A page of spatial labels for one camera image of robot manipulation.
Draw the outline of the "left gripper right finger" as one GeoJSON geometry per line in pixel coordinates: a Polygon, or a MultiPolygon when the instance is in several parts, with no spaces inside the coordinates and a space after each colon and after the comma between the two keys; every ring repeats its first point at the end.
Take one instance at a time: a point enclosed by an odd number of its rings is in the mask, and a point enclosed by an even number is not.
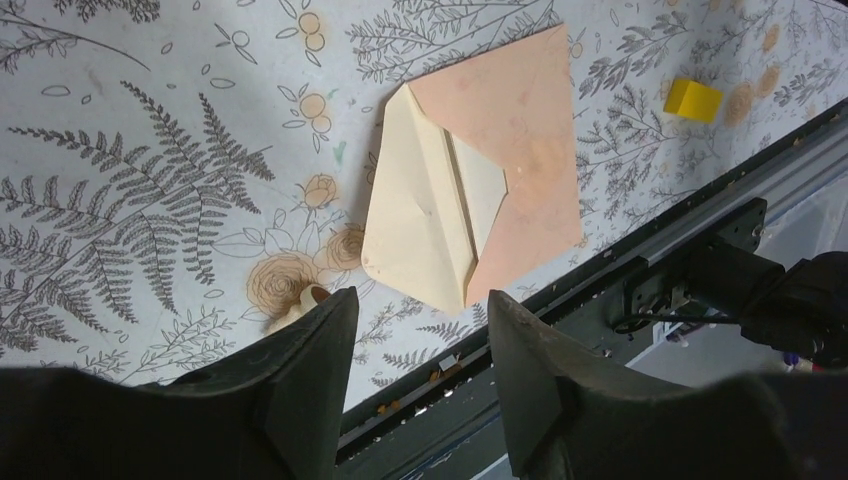
{"type": "Polygon", "coordinates": [[[843,373],[745,373],[689,388],[603,357],[499,290],[489,295],[488,328],[519,478],[847,475],[843,373]]]}

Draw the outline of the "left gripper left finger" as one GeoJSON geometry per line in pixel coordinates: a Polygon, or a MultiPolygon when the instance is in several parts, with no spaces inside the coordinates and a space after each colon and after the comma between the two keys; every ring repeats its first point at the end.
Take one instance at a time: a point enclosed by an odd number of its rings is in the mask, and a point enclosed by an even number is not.
{"type": "Polygon", "coordinates": [[[1,372],[5,479],[329,479],[359,313],[348,287],[168,385],[1,372]]]}

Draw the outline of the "beige lined letter paper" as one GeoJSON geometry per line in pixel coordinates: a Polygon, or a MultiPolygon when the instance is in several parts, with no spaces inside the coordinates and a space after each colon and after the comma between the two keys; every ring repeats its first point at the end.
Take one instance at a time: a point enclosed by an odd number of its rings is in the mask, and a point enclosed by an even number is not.
{"type": "Polygon", "coordinates": [[[470,225],[473,244],[481,252],[508,193],[504,170],[457,135],[447,135],[470,225]]]}

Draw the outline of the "tan paper envelope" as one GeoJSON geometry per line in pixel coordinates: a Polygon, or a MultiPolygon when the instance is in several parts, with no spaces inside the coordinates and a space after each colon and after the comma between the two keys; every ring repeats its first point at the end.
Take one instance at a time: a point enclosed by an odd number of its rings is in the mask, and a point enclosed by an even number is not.
{"type": "Polygon", "coordinates": [[[568,31],[404,83],[387,101],[362,265],[455,315],[582,236],[568,31]]]}

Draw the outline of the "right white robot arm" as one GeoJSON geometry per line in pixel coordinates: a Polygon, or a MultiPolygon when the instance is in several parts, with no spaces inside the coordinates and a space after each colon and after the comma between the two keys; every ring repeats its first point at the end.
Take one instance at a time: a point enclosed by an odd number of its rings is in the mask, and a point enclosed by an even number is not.
{"type": "Polygon", "coordinates": [[[791,268],[716,237],[674,253],[626,283],[619,334],[651,323],[737,325],[747,340],[796,354],[821,369],[847,367],[847,254],[825,252],[791,268]],[[694,301],[718,311],[677,315],[694,301]]]}

